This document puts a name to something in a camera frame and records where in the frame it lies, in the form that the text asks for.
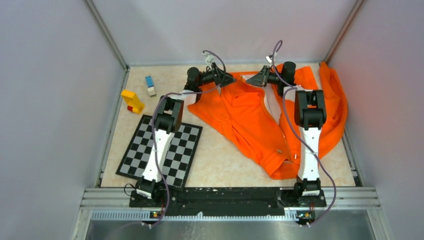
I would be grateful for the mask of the orange fleece jacket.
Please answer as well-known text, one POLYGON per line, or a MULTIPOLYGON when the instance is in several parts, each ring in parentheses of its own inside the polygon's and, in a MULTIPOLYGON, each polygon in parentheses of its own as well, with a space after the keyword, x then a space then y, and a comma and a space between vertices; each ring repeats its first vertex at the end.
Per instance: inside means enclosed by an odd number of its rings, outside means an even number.
MULTIPOLYGON (((294 117, 294 102, 286 101, 288 117, 281 113, 279 120, 274 120, 266 108, 265 91, 247 84, 241 72, 234 72, 233 76, 236 82, 221 90, 213 89, 213 83, 202 86, 203 91, 209 92, 189 105, 188 110, 235 144, 270 178, 296 178, 301 163, 301 143, 287 122, 288 118, 294 117)), ((348 102, 335 69, 322 63, 319 76, 326 107, 318 152, 318 156, 323 158, 342 139, 348 118, 348 102)), ((276 86, 272 87, 271 97, 283 110, 283 99, 276 86)))

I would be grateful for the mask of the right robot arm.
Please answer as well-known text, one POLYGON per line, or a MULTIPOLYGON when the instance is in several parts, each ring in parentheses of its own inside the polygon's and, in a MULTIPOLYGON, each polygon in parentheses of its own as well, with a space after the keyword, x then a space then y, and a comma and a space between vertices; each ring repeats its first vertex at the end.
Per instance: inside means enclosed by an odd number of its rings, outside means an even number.
POLYGON ((305 68, 297 69, 291 61, 284 62, 281 70, 264 65, 258 73, 246 77, 245 82, 256 87, 274 85, 282 98, 286 117, 289 116, 287 100, 293 101, 293 118, 287 118, 287 123, 291 129, 298 127, 293 133, 301 142, 293 200, 299 206, 307 206, 313 199, 322 199, 318 155, 322 129, 327 120, 324 92, 310 87, 309 84, 315 82, 314 77, 305 68))

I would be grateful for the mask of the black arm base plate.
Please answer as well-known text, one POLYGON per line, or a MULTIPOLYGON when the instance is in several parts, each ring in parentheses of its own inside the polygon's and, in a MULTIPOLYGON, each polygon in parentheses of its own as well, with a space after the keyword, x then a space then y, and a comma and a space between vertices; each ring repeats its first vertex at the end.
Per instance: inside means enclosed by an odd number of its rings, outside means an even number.
POLYGON ((293 187, 186 187, 166 191, 160 187, 152 199, 131 193, 130 207, 170 207, 188 204, 265 204, 266 206, 325 207, 323 192, 318 196, 302 196, 293 187))

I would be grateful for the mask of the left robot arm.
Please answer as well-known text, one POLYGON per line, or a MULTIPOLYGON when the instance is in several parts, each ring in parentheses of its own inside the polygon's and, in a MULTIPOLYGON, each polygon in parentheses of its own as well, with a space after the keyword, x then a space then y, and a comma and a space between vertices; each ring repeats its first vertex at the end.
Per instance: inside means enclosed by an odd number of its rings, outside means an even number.
POLYGON ((154 207, 160 202, 159 185, 169 186, 162 173, 167 151, 174 135, 178 132, 183 118, 185 102, 193 97, 192 103, 197 103, 202 94, 209 90, 201 90, 201 86, 213 83, 217 88, 226 87, 234 83, 236 79, 227 72, 225 65, 218 67, 215 62, 208 65, 208 70, 200 71, 197 67, 187 70, 187 81, 181 92, 171 92, 160 97, 153 112, 150 126, 152 130, 152 149, 149 160, 140 179, 136 183, 135 192, 141 196, 141 200, 149 207, 154 207))

